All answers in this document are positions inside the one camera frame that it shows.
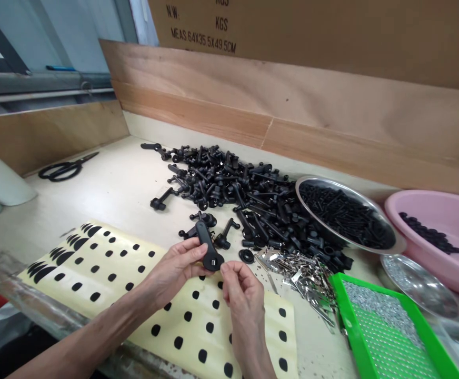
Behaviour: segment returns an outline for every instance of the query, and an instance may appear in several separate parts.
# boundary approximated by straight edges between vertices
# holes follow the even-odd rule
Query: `metal pipe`
[[[60,96],[73,96],[73,95],[90,95],[97,93],[107,93],[113,92],[113,88],[96,88],[90,91],[84,89],[75,89],[72,91],[54,91],[54,92],[35,92],[27,94],[18,94],[18,95],[0,95],[0,103],[21,101],[21,100],[31,100],[37,98],[46,98],[46,97],[60,97]]]

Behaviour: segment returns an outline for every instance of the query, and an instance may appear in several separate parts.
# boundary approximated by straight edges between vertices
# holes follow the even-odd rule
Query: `black plastic handle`
[[[203,257],[203,266],[209,271],[218,271],[224,263],[224,257],[217,252],[212,244],[212,237],[208,231],[207,225],[203,221],[195,224],[199,242],[208,245],[207,254]]]

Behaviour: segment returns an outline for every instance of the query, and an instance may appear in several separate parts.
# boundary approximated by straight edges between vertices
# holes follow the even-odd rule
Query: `white work surface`
[[[164,248],[181,241],[178,231],[188,231],[194,226],[189,215],[196,213],[198,208],[191,201],[173,195],[166,200],[165,211],[154,211],[150,207],[150,201],[170,187],[166,180],[173,173],[157,152],[140,148],[143,142],[130,136],[97,149],[100,154],[86,162],[79,175],[65,182],[51,183],[37,175],[28,177],[26,181],[38,192],[38,197],[20,206],[4,207],[0,214],[0,250],[29,264],[57,246],[72,228],[90,218]],[[207,210],[217,218],[213,228],[216,234],[222,231],[230,217],[239,222],[232,208],[233,205],[226,205]],[[227,261],[239,260],[241,240],[241,230],[231,229],[228,235],[231,248],[220,251]],[[347,274],[380,284],[375,274],[377,257],[363,252],[349,252],[348,255],[355,262]],[[257,262],[250,267],[265,288],[272,291],[262,267]],[[282,284],[280,275],[271,275],[279,295],[295,308],[300,378],[357,377],[344,337],[338,330],[332,335],[308,302]],[[191,377],[178,367],[161,365],[172,377]]]

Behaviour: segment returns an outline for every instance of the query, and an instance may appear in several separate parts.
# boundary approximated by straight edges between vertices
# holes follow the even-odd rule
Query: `finger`
[[[191,263],[195,263],[202,259],[207,253],[207,249],[208,245],[206,243],[198,247],[195,247],[184,254],[176,256],[174,258],[176,262],[175,264],[177,265],[177,267],[185,269]]]
[[[214,275],[214,271],[209,271],[204,267],[201,266],[193,266],[191,267],[191,275],[192,276],[211,276]]]
[[[170,247],[168,253],[165,254],[165,258],[171,258],[179,254],[185,254],[187,251],[197,246],[199,246],[198,237],[189,238],[188,240],[184,240]]]
[[[260,285],[261,282],[247,264],[239,261],[229,261],[226,264],[238,275],[238,280],[244,289]]]
[[[230,306],[230,294],[228,292],[228,285],[223,283],[223,299],[227,306]]]
[[[227,287],[229,302],[238,304],[245,300],[244,293],[238,281],[238,273],[234,270],[230,262],[221,265],[221,273],[223,274],[224,287]]]

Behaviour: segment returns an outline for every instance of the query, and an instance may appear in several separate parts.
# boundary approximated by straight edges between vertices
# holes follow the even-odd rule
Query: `cardboard box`
[[[459,88],[459,0],[148,0],[160,45]]]

